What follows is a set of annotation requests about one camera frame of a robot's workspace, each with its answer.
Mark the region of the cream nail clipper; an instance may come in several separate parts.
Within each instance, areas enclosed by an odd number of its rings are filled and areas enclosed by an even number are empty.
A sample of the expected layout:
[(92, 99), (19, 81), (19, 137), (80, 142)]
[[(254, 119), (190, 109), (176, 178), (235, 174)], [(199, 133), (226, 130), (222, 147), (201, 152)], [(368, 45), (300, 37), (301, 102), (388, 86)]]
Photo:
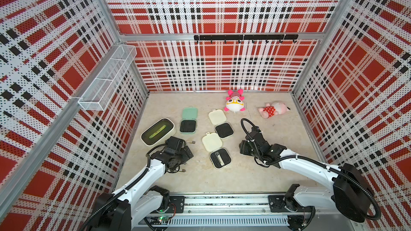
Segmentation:
[(218, 161), (219, 161), (219, 163), (220, 163), (221, 166), (224, 166), (224, 165), (225, 165), (224, 160), (223, 160), (223, 158), (221, 157), (220, 154), (217, 155), (217, 159), (218, 159)]

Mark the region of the cream nail kit case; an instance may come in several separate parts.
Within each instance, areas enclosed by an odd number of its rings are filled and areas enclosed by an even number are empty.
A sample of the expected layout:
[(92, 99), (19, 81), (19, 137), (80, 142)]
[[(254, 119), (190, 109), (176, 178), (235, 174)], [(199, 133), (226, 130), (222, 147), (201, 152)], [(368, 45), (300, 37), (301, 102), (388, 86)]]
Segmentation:
[[(232, 158), (226, 148), (223, 147), (223, 142), (217, 133), (207, 132), (202, 138), (202, 144), (207, 152), (214, 168), (220, 170), (232, 163)], [(225, 165), (221, 166), (217, 155), (220, 154)]]
[(226, 139), (234, 134), (234, 130), (230, 123), (227, 122), (227, 117), (223, 110), (213, 109), (208, 114), (211, 123), (214, 125), (215, 132), (221, 139)]

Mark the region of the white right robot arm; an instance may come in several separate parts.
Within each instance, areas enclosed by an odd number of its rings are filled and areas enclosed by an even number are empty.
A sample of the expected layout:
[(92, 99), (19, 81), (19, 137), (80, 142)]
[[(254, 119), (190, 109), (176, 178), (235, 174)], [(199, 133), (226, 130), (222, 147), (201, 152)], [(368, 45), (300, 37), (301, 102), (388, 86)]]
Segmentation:
[(242, 155), (251, 156), (265, 168), (274, 166), (303, 175), (321, 185), (320, 188), (292, 184), (283, 197), (282, 207), (297, 212), (304, 207), (324, 207), (338, 210), (344, 217), (355, 221), (377, 221), (382, 211), (374, 192), (355, 166), (321, 163), (297, 154), (280, 144), (269, 144), (261, 130), (253, 126), (239, 144)]

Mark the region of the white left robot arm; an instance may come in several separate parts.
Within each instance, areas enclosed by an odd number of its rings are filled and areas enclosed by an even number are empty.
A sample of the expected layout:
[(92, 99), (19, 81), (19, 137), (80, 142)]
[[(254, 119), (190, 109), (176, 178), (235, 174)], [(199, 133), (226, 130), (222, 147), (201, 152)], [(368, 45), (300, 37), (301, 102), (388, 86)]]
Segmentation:
[(186, 141), (174, 136), (147, 153), (146, 166), (129, 182), (112, 193), (103, 193), (95, 201), (91, 216), (81, 231), (130, 231), (140, 221), (154, 230), (147, 216), (153, 212), (170, 213), (171, 220), (184, 209), (184, 197), (172, 198), (169, 190), (154, 183), (163, 175), (178, 173), (193, 158)]

